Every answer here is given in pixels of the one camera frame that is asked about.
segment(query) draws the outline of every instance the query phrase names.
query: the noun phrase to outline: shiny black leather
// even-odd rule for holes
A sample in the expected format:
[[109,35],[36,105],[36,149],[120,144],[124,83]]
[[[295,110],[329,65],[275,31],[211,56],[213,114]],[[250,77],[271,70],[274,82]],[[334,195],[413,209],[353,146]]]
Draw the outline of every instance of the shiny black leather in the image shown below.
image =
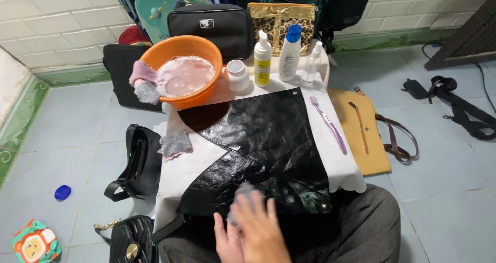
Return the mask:
[[155,194],[158,190],[162,155],[160,134],[139,125],[130,125],[126,131],[127,166],[117,180],[111,182],[104,195],[117,202],[129,197],[139,198]]
[[[102,238],[110,245],[110,263],[158,263],[158,249],[152,242],[153,220],[145,215],[131,216],[112,228],[110,239]],[[127,258],[129,245],[138,246],[136,256]]]
[[184,192],[178,214],[224,217],[244,181],[276,201],[278,214],[331,210],[326,170],[300,88],[178,111],[227,153]]

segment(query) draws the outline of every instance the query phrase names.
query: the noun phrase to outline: purple toothbrush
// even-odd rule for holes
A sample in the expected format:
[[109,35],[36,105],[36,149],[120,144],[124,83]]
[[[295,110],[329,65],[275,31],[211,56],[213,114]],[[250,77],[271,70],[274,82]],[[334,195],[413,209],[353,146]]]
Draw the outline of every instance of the purple toothbrush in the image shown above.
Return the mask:
[[322,112],[322,110],[319,108],[319,103],[317,102],[317,97],[310,96],[310,102],[312,102],[312,105],[315,106],[315,108],[317,109],[317,112],[322,116],[326,125],[329,127],[329,129],[331,129],[332,135],[334,135],[334,138],[336,139],[336,142],[338,142],[339,148],[341,148],[341,151],[343,152],[343,154],[347,154],[348,152],[346,151],[346,146],[344,145],[343,138],[341,137],[341,135],[339,135],[338,130],[332,124],[329,117],[324,112]]

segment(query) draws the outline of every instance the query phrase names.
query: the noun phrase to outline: orange plastic basin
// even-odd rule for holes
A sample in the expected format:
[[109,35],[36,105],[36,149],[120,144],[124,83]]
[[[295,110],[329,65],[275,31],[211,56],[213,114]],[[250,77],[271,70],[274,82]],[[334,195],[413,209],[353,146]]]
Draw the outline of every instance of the orange plastic basin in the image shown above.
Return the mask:
[[172,57],[194,55],[206,59],[215,69],[212,80],[196,92],[179,97],[160,97],[159,101],[170,103],[178,109],[186,109],[202,105],[215,89],[215,81],[222,71],[222,55],[214,43],[205,38],[192,35],[182,35],[167,38],[148,49],[140,58],[141,61],[158,70]]

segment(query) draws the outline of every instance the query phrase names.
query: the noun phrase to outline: blue bottle cap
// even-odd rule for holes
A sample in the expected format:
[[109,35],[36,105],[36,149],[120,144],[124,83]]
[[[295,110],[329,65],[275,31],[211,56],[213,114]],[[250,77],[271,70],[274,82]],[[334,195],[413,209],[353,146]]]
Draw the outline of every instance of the blue bottle cap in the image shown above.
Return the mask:
[[71,195],[71,187],[68,185],[61,185],[57,190],[55,190],[55,194],[53,195],[55,199],[59,201],[64,201]]
[[286,34],[286,40],[294,43],[298,41],[301,37],[301,26],[300,25],[292,25],[288,28],[288,34]]

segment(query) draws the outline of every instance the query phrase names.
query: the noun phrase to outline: hand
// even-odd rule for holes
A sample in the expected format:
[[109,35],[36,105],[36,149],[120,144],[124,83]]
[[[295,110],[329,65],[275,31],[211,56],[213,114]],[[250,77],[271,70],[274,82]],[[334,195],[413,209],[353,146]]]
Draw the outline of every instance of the hand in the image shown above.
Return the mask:
[[244,195],[238,195],[231,210],[243,236],[245,263],[291,263],[288,248],[279,228],[274,199],[267,202],[265,211],[261,193],[251,193],[254,211]]
[[243,263],[243,249],[241,235],[230,221],[227,221],[227,233],[224,230],[224,221],[219,213],[214,213],[215,242],[217,243],[217,254],[222,263]]

